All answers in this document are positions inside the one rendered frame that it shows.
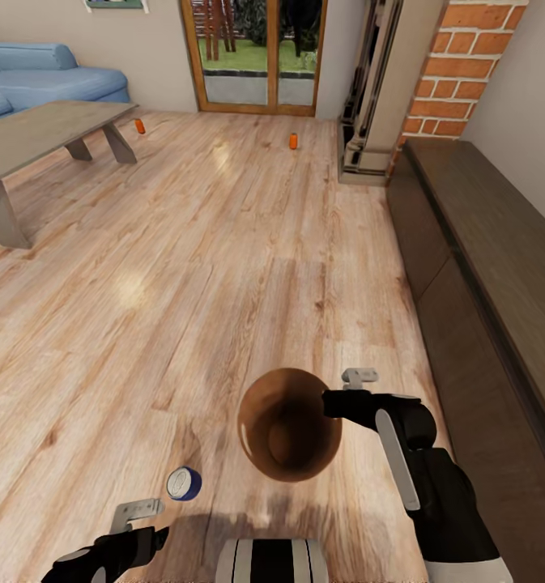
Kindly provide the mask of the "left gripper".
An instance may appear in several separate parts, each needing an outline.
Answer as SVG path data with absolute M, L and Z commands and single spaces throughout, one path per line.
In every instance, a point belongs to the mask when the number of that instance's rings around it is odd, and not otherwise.
M 119 550 L 121 558 L 117 580 L 128 568 L 143 567 L 149 564 L 155 552 L 162 550 L 169 535 L 169 527 L 155 532 L 155 527 L 126 531 L 120 534 L 106 534 L 95 540 L 94 545 L 112 543 Z

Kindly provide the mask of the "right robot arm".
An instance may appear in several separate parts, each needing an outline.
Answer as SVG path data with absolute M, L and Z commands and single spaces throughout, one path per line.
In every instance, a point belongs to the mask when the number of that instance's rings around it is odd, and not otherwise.
M 432 412 L 419 398 L 362 386 L 378 378 L 375 368 L 346 368 L 343 389 L 323 391 L 323 411 L 379 433 L 430 583 L 515 583 L 477 511 L 472 482 L 433 446 Z

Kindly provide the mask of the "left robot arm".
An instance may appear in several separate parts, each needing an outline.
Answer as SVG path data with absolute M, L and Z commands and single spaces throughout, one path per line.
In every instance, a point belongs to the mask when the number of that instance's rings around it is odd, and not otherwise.
M 162 550 L 169 527 L 133 530 L 127 523 L 158 517 L 165 510 L 161 499 L 146 499 L 119 504 L 110 533 L 100 536 L 93 546 L 61 556 L 41 583 L 113 583 L 128 568 L 149 564 Z

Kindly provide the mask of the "robot trunk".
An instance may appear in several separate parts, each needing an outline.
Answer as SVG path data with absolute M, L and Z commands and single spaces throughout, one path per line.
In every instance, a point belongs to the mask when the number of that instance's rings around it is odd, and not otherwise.
M 215 583 L 329 583 L 316 539 L 228 539 L 219 553 Z

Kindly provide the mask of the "trash can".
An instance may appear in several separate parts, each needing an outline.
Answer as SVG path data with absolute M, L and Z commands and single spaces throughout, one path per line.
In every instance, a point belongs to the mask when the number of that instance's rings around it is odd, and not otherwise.
M 260 474 L 294 484 L 328 468 L 343 435 L 343 419 L 323 411 L 328 389 L 315 374 L 293 367 L 275 368 L 250 385 L 237 412 L 237 435 Z

